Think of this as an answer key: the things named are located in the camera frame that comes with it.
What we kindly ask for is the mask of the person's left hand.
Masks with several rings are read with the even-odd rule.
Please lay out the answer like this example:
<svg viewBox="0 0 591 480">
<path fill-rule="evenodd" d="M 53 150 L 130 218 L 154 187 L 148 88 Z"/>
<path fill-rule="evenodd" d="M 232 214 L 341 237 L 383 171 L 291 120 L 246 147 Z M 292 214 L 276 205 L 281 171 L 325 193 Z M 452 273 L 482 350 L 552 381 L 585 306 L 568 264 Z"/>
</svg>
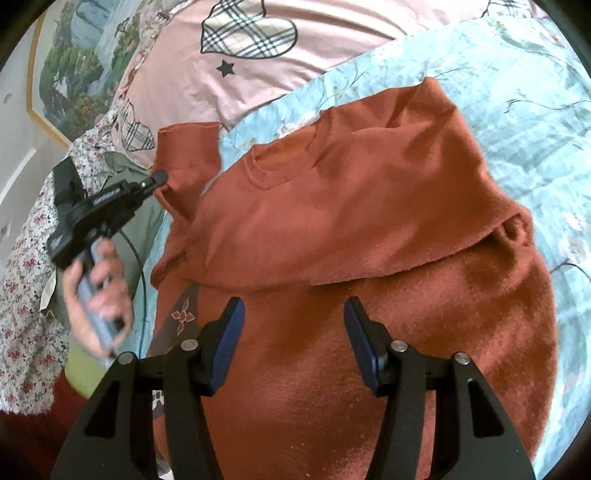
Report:
<svg viewBox="0 0 591 480">
<path fill-rule="evenodd" d="M 103 320 L 120 319 L 124 322 L 123 329 L 113 340 L 111 347 L 101 346 L 96 331 L 86 315 L 84 304 L 78 298 L 77 286 L 83 275 L 83 263 L 79 259 L 63 271 L 62 291 L 74 339 L 91 355 L 108 358 L 128 336 L 134 314 L 129 288 L 124 279 L 124 263 L 118 257 L 115 245 L 109 239 L 102 239 L 96 244 L 96 251 L 102 256 L 102 260 L 95 263 L 89 280 L 98 286 L 104 281 L 107 281 L 107 284 L 91 297 L 87 302 L 87 309 L 101 316 Z"/>
</svg>

